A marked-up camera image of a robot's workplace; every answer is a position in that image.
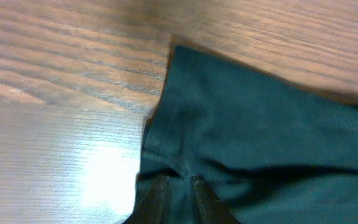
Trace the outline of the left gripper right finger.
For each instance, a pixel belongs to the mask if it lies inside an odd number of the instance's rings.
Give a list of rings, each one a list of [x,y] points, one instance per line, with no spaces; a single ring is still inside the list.
[[[200,224],[240,224],[201,175],[191,177],[194,215]]]

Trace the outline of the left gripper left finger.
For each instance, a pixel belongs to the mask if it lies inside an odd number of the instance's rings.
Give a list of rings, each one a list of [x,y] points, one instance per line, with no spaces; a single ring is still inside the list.
[[[160,175],[124,224],[164,224],[170,206],[170,178]]]

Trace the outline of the black t-shirt with white logo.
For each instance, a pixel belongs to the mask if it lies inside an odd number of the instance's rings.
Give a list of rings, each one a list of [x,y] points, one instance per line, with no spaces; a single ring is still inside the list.
[[[144,129],[134,210],[160,175],[166,223],[197,223],[194,175],[240,223],[358,223],[358,106],[178,46]]]

